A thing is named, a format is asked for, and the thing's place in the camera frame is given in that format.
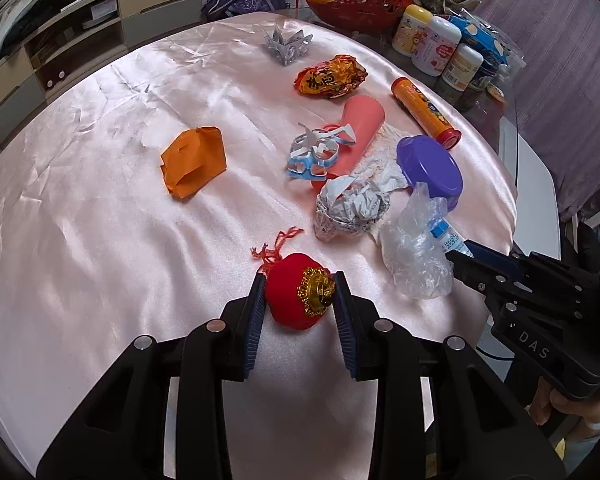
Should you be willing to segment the person's right hand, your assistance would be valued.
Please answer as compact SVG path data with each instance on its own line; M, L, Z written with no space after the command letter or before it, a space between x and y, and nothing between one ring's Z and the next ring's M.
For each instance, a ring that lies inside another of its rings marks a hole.
M540 378L529 406L529 414L537 425L542 426L550 418L553 408L559 413L581 419L573 434L580 434L582 438L600 434L600 396L580 402L570 401L544 378Z

